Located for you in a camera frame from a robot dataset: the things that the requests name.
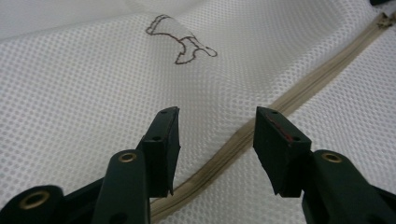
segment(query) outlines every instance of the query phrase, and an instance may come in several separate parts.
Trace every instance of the zipper teeth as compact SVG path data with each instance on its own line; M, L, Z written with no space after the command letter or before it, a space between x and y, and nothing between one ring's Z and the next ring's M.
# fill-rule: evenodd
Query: zipper teeth
M302 78L284 95L269 107L285 116L290 115L303 103L322 90L341 73L367 46L384 31L383 21L387 17L380 15L350 45L327 61L318 69ZM175 189L175 195L158 199L151 203L151 221L153 223L171 215L204 191L222 172L233 164L242 154L253 146L255 119L251 119L240 128L221 149L198 172Z

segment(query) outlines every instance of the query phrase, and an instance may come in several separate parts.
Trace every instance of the brass insert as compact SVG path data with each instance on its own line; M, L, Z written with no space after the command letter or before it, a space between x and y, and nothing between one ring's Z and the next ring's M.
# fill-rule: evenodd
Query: brass insert
M130 162L136 160L137 156L134 153L128 152L119 156L120 162Z
M50 194L45 190L31 193L20 202L20 208L24 210L36 208L46 202L49 197Z
M336 162L336 163L343 161L343 159L341 159L341 157L339 157L333 153L329 153L329 152L323 153L322 158L326 161L331 161L331 162Z

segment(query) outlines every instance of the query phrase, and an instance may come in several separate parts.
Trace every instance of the white fabric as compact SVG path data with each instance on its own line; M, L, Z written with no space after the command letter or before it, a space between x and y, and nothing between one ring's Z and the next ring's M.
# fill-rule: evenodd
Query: white fabric
M6 35L2 29L0 206L32 186L53 184L69 193L100 178L111 155L134 148L156 112L171 105L181 108L179 185L254 117L257 105L272 103L379 13L363 0L186 1L170 7L172 2L131 1L127 5L136 4L140 13L91 21L96 14L84 17L82 9L78 21L67 17L47 26L32 20L31 30L9 25ZM133 8L120 6L114 3L121 8L114 14ZM148 29L163 13L175 20ZM91 22L70 25L80 21ZM205 201L199 211L214 206ZM281 220L289 220L278 210ZM241 216L248 222L262 217ZM269 218L261 220L274 223Z
M396 29L387 31L289 119L313 141L349 157L366 179L396 192ZM275 196L253 148L207 190L162 221L306 223L302 199Z
M1 0L0 39L142 10L125 0Z

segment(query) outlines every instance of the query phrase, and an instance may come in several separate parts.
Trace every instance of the black plastic part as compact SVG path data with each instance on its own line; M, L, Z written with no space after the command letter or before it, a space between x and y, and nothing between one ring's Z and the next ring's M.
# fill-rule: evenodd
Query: black plastic part
M91 223L102 183L103 178L64 197L64 211L66 213L64 224Z
M372 6L377 6L377 5L380 5L380 4L387 3L388 1L390 1L390 0L370 0L370 4Z
M329 214L328 223L395 223L396 215L347 157L318 150L313 160L312 178Z
M177 107L160 111L152 121L137 150L144 152L148 174L148 195L152 198L173 194L173 180L180 144Z
M55 224L64 220L64 194L56 186L28 189L9 201L1 210L0 223Z
M92 224L149 223L149 193L143 152L124 150L107 167Z
M307 224L329 223L329 214L319 197L304 194L303 211Z
M279 112L257 107L253 147L275 194L300 197L311 140Z
M396 195L375 186L373 186L373 188L375 188L376 192L381 196L382 200L384 200L389 208L393 210L393 213L396 214Z

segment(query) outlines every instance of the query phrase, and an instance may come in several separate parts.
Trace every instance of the zipper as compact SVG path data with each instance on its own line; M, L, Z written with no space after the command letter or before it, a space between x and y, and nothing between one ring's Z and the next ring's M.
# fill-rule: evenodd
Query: zipper
M374 42L395 20L378 16L351 44L325 64L302 78L270 108L290 115L337 77L362 51ZM203 192L224 170L253 146L255 119L241 127L198 172L175 189L173 197L151 203L151 221L156 223L171 215Z

